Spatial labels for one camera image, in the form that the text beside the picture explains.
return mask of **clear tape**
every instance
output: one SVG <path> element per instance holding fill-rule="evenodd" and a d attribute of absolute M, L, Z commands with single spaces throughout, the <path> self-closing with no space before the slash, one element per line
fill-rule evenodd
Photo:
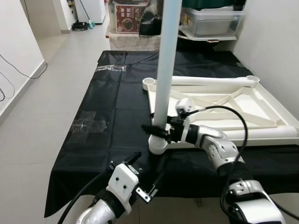
<path fill-rule="evenodd" d="M 119 64 L 109 64 L 109 65 L 98 66 L 95 71 L 103 71 L 103 70 L 126 71 L 127 66 L 126 65 L 119 65 Z"/>
<path fill-rule="evenodd" d="M 68 143 L 84 143 L 89 133 L 102 133 L 106 128 L 104 120 L 94 120 L 96 112 L 82 112 L 78 120 L 74 120 Z"/>

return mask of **white tray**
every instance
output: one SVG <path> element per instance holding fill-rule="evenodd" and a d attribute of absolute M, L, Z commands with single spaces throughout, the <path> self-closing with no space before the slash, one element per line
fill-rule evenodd
<path fill-rule="evenodd" d="M 156 82 L 143 83 L 143 88 L 148 92 L 151 113 L 155 111 L 156 87 Z M 259 83 L 255 88 L 229 85 L 173 85 L 168 107 L 169 116 L 177 116 L 175 104 L 183 98 L 190 98 L 196 109 L 225 105 L 240 112 L 249 128 L 248 146 L 299 145 L 299 121 Z M 243 125 L 233 113 L 214 109 L 191 116 L 192 124 L 220 129 L 237 146 L 242 144 Z M 172 142 L 169 147 L 185 148 L 194 145 Z"/>

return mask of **white wall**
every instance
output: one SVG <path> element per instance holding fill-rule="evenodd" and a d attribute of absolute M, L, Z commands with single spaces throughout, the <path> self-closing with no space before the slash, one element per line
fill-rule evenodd
<path fill-rule="evenodd" d="M 20 0 L 5 0 L 1 2 L 0 31 L 0 54 L 24 74 L 33 75 L 44 59 L 28 24 Z M 0 71 L 15 86 L 15 96 L 28 81 L 28 78 L 18 74 L 1 58 Z M 0 88 L 7 97 L 12 96 L 13 88 L 1 74 Z M 11 101 L 12 99 L 6 99 L 0 102 L 0 115 Z"/>
<path fill-rule="evenodd" d="M 75 21 L 75 17 L 71 13 L 71 8 L 66 0 L 53 0 L 53 5 L 58 18 L 61 30 L 68 30 Z"/>
<path fill-rule="evenodd" d="M 26 11 L 24 0 L 20 1 Z M 51 0 L 25 1 L 30 17 L 30 26 L 36 39 L 44 39 L 61 34 L 58 18 Z"/>
<path fill-rule="evenodd" d="M 247 0 L 231 51 L 299 119 L 299 1 Z"/>

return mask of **plastic storage box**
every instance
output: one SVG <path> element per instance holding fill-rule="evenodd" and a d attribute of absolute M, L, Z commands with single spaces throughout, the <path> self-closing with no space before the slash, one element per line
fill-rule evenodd
<path fill-rule="evenodd" d="M 197 11 L 183 9 L 181 31 L 188 37 L 207 37 L 211 39 L 232 38 L 245 15 L 244 11 Z"/>

